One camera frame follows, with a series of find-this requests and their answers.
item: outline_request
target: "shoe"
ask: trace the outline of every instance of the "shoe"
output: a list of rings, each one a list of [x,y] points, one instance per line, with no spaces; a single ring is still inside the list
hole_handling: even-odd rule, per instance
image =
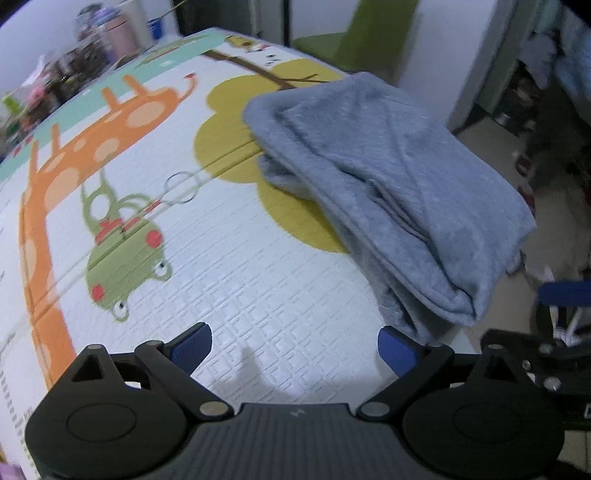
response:
[[[526,192],[522,186],[517,187],[517,191],[523,197],[523,199],[527,203],[527,206],[530,208],[531,214],[535,218],[535,196],[534,196],[534,194],[530,193],[530,192]]]
[[[515,160],[515,169],[517,173],[521,175],[523,178],[527,177],[527,174],[530,172],[533,162],[526,157],[525,155],[521,154]]]

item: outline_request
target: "giraffe spot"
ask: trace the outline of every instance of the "giraffe spot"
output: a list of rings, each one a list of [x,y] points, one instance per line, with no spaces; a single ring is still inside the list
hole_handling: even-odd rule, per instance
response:
[[[53,170],[55,167],[57,167],[59,165],[59,163],[61,162],[61,159],[64,158],[64,153],[60,153],[59,155],[57,155],[56,157],[53,157],[49,163],[47,164],[47,167],[45,167],[45,171],[51,171]]]
[[[115,120],[119,115],[121,115],[121,110],[118,110],[115,113],[110,114],[107,118],[105,118],[105,123],[109,123],[112,122],[113,120]]]
[[[28,279],[31,280],[35,274],[35,266],[37,265],[37,249],[35,242],[30,238],[22,246],[22,256],[25,259]]]
[[[165,110],[166,106],[162,102],[145,103],[129,114],[127,126],[130,128],[144,127],[156,120]]]
[[[45,209],[50,212],[78,186],[80,174],[74,167],[62,171],[45,192]]]
[[[105,140],[99,148],[95,151],[95,160],[99,163],[104,162],[107,158],[112,157],[119,148],[119,139],[110,138]]]
[[[86,145],[86,139],[85,138],[79,139],[78,142],[76,142],[76,144],[74,145],[74,151],[78,152],[78,151],[82,150],[82,147],[84,147],[84,145]]]
[[[146,243],[152,248],[159,247],[162,244],[162,234],[157,230],[150,230],[146,234]]]
[[[49,347],[45,343],[41,343],[35,347],[37,358],[39,359],[39,365],[45,373],[49,373],[51,368],[51,353],[49,353]]]
[[[57,301],[56,285],[51,276],[47,277],[46,300],[49,305],[52,305]]]

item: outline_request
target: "tree branch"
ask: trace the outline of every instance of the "tree branch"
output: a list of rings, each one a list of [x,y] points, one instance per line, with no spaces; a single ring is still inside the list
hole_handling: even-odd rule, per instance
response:
[[[261,77],[276,83],[279,86],[279,90],[293,90],[294,88],[296,88],[292,84],[287,82],[285,79],[278,77],[277,75],[272,74],[268,70],[265,70],[259,67],[258,65],[255,65],[254,63],[251,63],[250,61],[244,60],[240,57],[231,57],[230,55],[226,55],[225,53],[221,53],[215,50],[208,50],[202,55],[204,57],[208,57],[210,59],[217,61],[226,60],[233,63],[234,65],[242,67],[243,69],[247,69],[253,73],[256,73]]]

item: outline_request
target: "plastic container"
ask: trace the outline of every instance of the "plastic container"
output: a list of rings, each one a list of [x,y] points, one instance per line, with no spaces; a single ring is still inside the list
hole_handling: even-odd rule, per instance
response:
[[[148,21],[148,26],[150,27],[154,41],[160,40],[164,34],[162,28],[162,17],[153,18],[152,20]]]
[[[107,43],[117,59],[139,50],[134,29],[119,9],[109,7],[99,10],[95,15],[95,26],[106,33]]]

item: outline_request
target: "foam play mat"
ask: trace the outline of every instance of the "foam play mat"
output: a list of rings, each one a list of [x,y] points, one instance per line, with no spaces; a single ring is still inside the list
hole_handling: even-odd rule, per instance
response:
[[[349,403],[390,382],[374,295],[313,203],[264,181],[256,95],[344,74],[211,29],[95,83],[0,167],[0,442],[86,345],[128,352],[202,321],[195,379],[243,402]],[[469,342],[455,331],[458,350]]]

